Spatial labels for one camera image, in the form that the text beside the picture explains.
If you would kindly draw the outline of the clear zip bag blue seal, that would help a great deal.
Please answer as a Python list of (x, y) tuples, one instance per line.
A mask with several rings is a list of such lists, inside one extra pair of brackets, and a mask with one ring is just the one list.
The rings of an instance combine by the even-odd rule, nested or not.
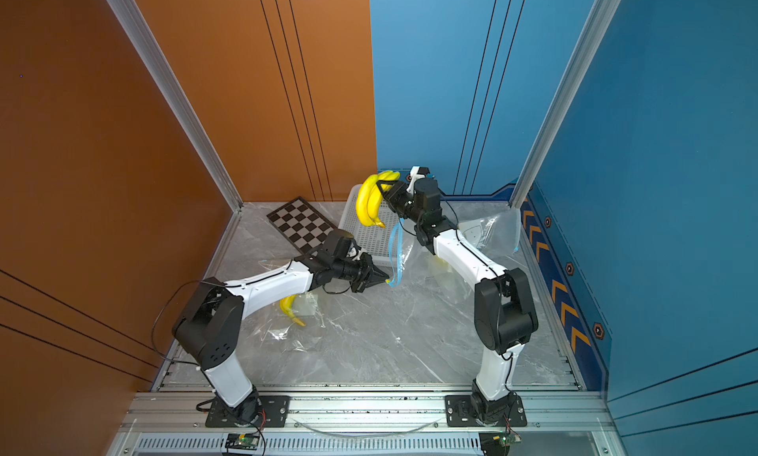
[(423, 278), (432, 278), (440, 272), (436, 257), (418, 242), (404, 219), (392, 229), (388, 248), (392, 274), (386, 282), (392, 288), (404, 282), (420, 283)]

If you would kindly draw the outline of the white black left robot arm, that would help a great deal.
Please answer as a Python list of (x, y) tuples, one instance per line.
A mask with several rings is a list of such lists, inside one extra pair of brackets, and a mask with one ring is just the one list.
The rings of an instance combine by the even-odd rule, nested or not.
[(335, 292), (340, 295), (389, 280), (351, 233), (336, 229), (322, 244), (278, 268), (238, 280), (199, 280), (172, 334), (210, 385), (211, 408), (221, 410), (234, 426), (259, 426), (264, 404), (238, 351), (248, 322), (284, 299), (325, 290), (333, 281), (345, 286)]

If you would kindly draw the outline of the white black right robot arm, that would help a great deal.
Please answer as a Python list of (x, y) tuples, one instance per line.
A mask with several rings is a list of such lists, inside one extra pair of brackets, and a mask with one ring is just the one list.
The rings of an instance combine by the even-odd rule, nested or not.
[(368, 193), (364, 224), (378, 223), (379, 197), (400, 218), (414, 222), (418, 244), (451, 266), (473, 290), (474, 326), (484, 347), (472, 384), (471, 418), (482, 426), (527, 426), (521, 397), (512, 388), (517, 361), (539, 329), (529, 279), (520, 268), (509, 270), (476, 249), (457, 222), (442, 209), (437, 181), (420, 175), (408, 185), (377, 175), (361, 186)]

